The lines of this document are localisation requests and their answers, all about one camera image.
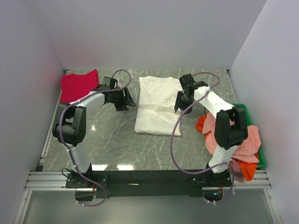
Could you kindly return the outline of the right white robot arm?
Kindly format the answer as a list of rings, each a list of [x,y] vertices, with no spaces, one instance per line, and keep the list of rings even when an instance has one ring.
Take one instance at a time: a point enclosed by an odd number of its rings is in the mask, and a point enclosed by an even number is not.
[[[205,181],[210,186],[216,186],[221,181],[221,173],[227,170],[233,153],[239,145],[248,137],[246,113],[242,107],[233,106],[226,102],[216,93],[213,88],[220,83],[220,78],[211,72],[217,79],[217,83],[209,86],[204,81],[196,82],[194,75],[186,74],[179,78],[182,91],[177,94],[174,111],[182,110],[176,121],[171,134],[170,154],[174,165],[181,172],[189,175],[205,174]],[[207,168],[197,172],[182,169],[175,161],[172,150],[175,131],[182,119],[182,116],[192,111],[192,107],[197,103],[203,105],[215,118],[214,136],[216,139],[216,149],[212,159],[207,164]]]

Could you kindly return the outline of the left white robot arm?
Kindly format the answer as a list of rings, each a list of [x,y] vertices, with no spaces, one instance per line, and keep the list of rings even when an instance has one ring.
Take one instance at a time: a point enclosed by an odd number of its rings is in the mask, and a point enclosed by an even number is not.
[[[83,140],[87,132],[87,114],[107,103],[116,111],[128,111],[136,104],[129,90],[118,85],[112,77],[104,77],[103,82],[85,96],[70,103],[59,103],[52,128],[52,135],[66,149],[72,162],[72,171],[78,173],[77,182],[87,188],[93,183],[93,175],[88,173],[92,166],[84,150]]]

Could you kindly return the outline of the white t shirt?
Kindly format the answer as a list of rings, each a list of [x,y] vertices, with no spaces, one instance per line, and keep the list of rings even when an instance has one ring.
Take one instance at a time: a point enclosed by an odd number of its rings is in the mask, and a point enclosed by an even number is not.
[[[146,76],[139,78],[135,132],[171,136],[180,116],[174,111],[177,93],[182,90],[178,79]]]

